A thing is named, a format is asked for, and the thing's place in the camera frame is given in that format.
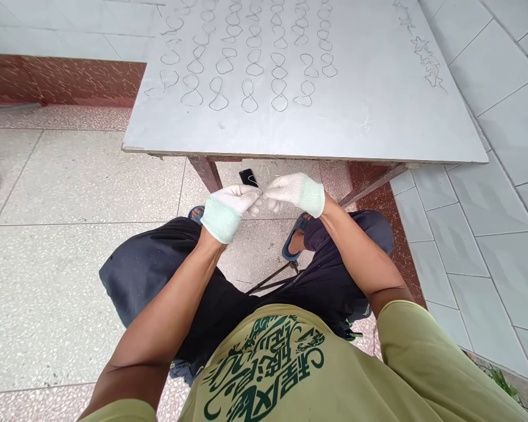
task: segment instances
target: red tiled wall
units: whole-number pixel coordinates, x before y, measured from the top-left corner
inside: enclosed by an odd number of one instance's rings
[[[384,166],[372,165],[368,162],[350,162],[348,168],[350,170],[350,177],[354,187],[369,185],[385,172],[386,169]],[[399,217],[399,211],[395,204],[391,185],[386,183],[356,202],[356,206],[359,210],[372,209],[379,211],[389,220],[395,237],[395,249],[390,257],[401,273],[405,283],[407,283],[415,302],[426,308],[427,304],[422,295],[415,264],[412,262],[411,251],[407,244],[405,230],[403,229],[401,218]]]
[[[132,107],[145,63],[0,55],[0,103]]]

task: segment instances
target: hand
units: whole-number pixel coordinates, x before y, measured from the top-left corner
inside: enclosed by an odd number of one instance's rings
[[[279,212],[286,202],[319,218],[324,210],[324,188],[305,173],[280,176],[266,188],[262,199],[269,209]]]
[[[221,243],[232,243],[245,211],[256,216],[264,205],[262,190],[254,186],[231,185],[208,196],[201,223]]]

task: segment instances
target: green plant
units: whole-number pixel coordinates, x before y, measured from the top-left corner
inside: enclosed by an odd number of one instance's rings
[[[500,369],[496,369],[495,367],[491,366],[489,369],[485,369],[484,371],[493,381],[495,381],[499,387],[505,391],[505,393],[507,393],[516,401],[520,401],[518,390],[508,383]]]

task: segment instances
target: table top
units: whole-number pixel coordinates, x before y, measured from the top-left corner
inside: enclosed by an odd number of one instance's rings
[[[487,162],[417,0],[168,0],[125,151]]]

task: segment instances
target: green glove cuff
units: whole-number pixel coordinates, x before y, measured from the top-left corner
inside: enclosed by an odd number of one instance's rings
[[[213,196],[209,196],[205,201],[205,211],[201,217],[201,223],[221,243],[233,242],[240,222],[240,214],[230,206]]]
[[[324,210],[324,187],[321,183],[315,182],[310,177],[305,177],[299,193],[297,206],[311,214],[314,218],[319,218]]]

